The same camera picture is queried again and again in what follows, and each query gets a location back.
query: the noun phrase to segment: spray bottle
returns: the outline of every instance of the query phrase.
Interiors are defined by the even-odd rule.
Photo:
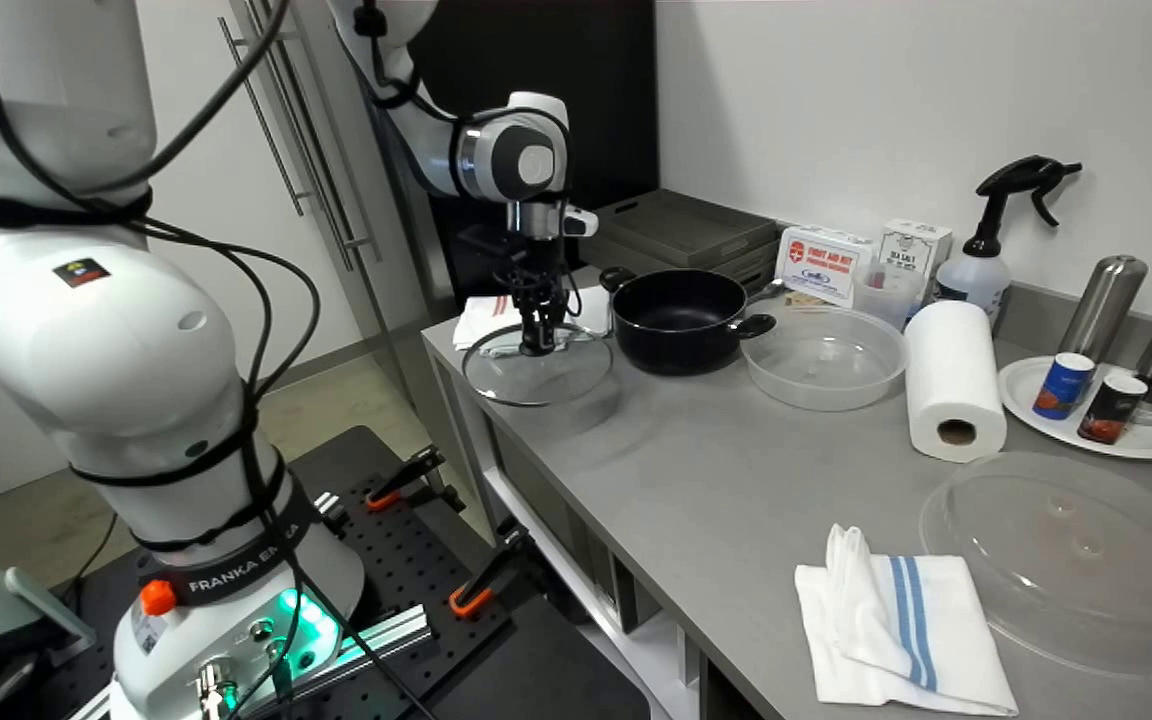
[[[977,189],[977,195],[985,195],[985,216],[977,223],[977,237],[950,259],[937,269],[937,299],[979,305],[988,319],[996,323],[1005,311],[1007,283],[1013,283],[1007,264],[1001,259],[1001,223],[1005,223],[1007,195],[1030,193],[1030,208],[1041,213],[1041,220],[1061,228],[1044,195],[1078,168],[1085,166],[1061,166],[1051,155],[1022,155],[992,173]]]

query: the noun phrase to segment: clear plastic lid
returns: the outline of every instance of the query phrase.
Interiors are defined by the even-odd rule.
[[[514,407],[546,407],[577,401],[609,382],[612,350],[604,337],[591,337],[577,323],[557,327],[557,353],[524,353],[524,327],[501,327],[477,339],[464,362],[464,382],[481,396]]]
[[[1152,675],[1152,494],[1007,451],[930,494],[927,552],[965,555],[988,620],[1046,656]]]

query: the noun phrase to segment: black spray nozzle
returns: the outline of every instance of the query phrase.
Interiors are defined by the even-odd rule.
[[[1030,208],[1044,223],[1061,228],[1061,220],[1046,208],[1046,193],[1061,189],[1062,176],[1076,176],[1085,166],[1061,166],[1051,155],[1022,155],[977,189],[985,195],[985,216],[977,223],[977,237],[965,244],[971,255],[996,255],[1001,253],[1001,223],[1013,193],[1030,193]]]

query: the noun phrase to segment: white wall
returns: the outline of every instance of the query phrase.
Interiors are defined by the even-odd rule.
[[[225,0],[138,0],[161,141],[170,136],[184,123],[184,115],[195,114],[195,106],[203,106],[203,97],[233,70],[233,56],[218,44],[214,28],[218,14],[226,14]],[[324,323],[306,345],[303,362],[363,339],[345,299],[340,276],[328,259],[328,248],[316,237],[316,223],[292,213],[292,202],[274,176],[272,152],[261,136],[246,97],[237,97],[214,115],[214,123],[155,182],[153,213],[233,244],[256,244],[280,253],[295,259],[306,276],[316,276],[324,291]],[[212,253],[179,253],[179,248],[161,253],[179,259],[179,269],[218,299],[238,337],[238,369],[246,369],[261,307],[243,276],[237,276]],[[288,276],[280,274],[264,276],[272,279],[280,311],[280,334],[272,339],[272,362],[280,362],[295,339],[306,299]],[[62,468],[62,462],[0,391],[0,494],[49,477],[55,468]]]
[[[1044,231],[1013,202],[1013,276],[1078,296],[1152,269],[1152,0],[655,0],[662,185],[768,216],[967,237],[977,185],[1029,152],[1078,162]],[[1152,316],[1152,274],[1136,299]]]

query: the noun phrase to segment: gray floor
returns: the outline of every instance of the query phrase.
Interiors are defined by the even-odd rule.
[[[422,426],[372,357],[334,362],[267,391],[261,426],[288,462],[350,426],[372,430],[397,457],[427,443]],[[75,477],[55,471],[31,480],[0,496],[0,559],[25,569],[41,585],[59,585],[93,555],[103,523],[109,506]],[[127,549],[127,531],[116,531],[95,569]]]

